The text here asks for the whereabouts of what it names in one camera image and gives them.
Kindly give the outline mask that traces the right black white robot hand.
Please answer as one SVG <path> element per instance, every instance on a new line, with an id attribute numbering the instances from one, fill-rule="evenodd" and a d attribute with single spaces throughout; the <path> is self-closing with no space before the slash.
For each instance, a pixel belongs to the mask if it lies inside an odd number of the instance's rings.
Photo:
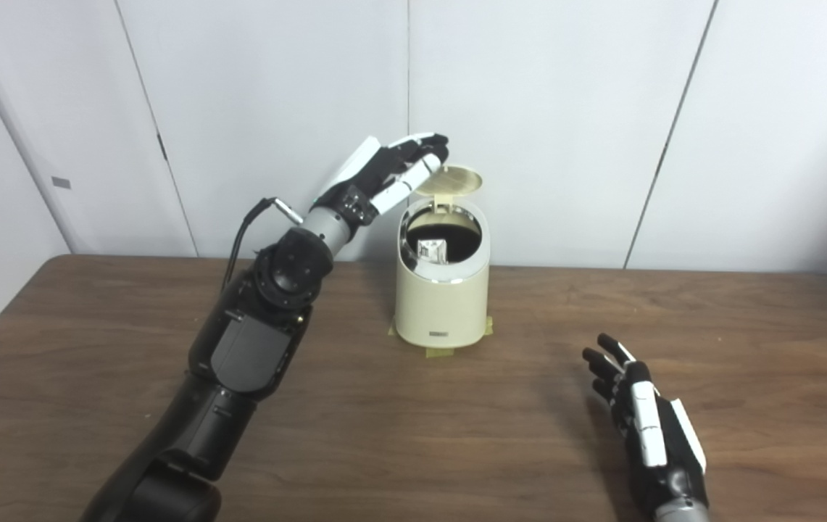
<path id="1" fill-rule="evenodd" d="M 601 333 L 583 360 L 624 440 L 631 498 L 649 521 L 709 521 L 706 456 L 680 399 L 663 397 L 647 363 Z"/>

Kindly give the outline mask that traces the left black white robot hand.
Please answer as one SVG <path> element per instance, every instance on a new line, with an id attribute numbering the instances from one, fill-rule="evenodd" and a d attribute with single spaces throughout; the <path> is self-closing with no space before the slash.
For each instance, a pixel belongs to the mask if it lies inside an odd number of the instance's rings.
<path id="1" fill-rule="evenodd" d="M 413 133 L 384 146 L 369 136 L 311 205 L 334 212 L 351 238 L 429 181 L 449 158 L 442 133 Z"/>

